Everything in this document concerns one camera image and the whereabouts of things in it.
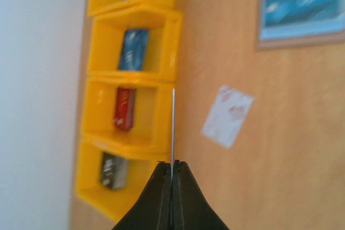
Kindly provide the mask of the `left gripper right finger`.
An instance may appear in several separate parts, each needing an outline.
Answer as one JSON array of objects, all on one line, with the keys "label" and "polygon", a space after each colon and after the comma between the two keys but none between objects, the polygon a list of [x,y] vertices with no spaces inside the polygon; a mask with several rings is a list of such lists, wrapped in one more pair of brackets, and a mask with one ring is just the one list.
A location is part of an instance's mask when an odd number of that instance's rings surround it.
[{"label": "left gripper right finger", "polygon": [[228,229],[208,204],[186,162],[174,162],[171,202],[171,229]]}]

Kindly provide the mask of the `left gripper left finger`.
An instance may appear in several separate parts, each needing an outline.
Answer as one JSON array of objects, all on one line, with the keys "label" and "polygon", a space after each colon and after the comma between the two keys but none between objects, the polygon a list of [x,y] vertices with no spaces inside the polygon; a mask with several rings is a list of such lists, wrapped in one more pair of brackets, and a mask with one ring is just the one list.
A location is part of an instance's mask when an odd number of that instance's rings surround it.
[{"label": "left gripper left finger", "polygon": [[114,229],[170,229],[171,166],[159,162],[137,202]]}]

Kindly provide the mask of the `grey credit card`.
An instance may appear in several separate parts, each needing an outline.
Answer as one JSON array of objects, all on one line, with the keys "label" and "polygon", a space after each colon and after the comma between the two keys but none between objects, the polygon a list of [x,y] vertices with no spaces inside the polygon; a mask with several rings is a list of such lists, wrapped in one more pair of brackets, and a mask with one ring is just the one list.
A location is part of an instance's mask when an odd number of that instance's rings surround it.
[{"label": "grey credit card", "polygon": [[175,161],[175,107],[176,107],[176,88],[172,89],[172,113],[171,113],[171,182],[173,182],[174,175],[174,161]]}]

